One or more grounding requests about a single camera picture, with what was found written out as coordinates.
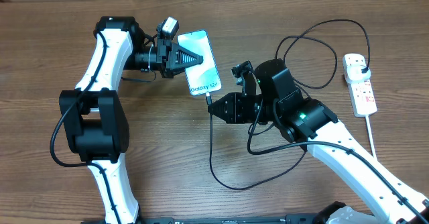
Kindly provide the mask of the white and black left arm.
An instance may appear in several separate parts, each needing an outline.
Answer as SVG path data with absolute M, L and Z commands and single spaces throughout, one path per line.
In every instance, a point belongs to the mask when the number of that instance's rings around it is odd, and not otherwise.
M 179 23 L 168 17 L 146 34 L 134 17 L 103 16 L 93 32 L 97 41 L 89 66 L 72 90 L 59 96 L 61 118 L 50 140 L 50 154 L 60 166 L 68 167 L 55 155 L 59 129 L 64 128 L 70 151 L 95 178 L 105 208 L 103 223 L 141 223 L 141 208 L 134 197 L 125 163 L 129 147 L 129 124 L 119 99 L 119 84 L 126 70 L 152 72 L 173 78 L 203 57 L 173 39 Z

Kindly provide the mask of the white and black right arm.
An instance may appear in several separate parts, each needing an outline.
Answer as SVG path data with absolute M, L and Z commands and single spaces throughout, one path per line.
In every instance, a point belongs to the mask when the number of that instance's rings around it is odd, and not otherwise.
M 247 151 L 268 154 L 300 147 L 326 164 L 369 207 L 372 216 L 362 223 L 427 223 L 428 197 L 395 177 L 351 135 L 337 115 L 319 100 L 303 97 L 289 69 L 280 59 L 258 67 L 244 62 L 231 72 L 242 86 L 208 102 L 208 112 L 229 124 L 272 122 L 286 145 L 270 150 Z

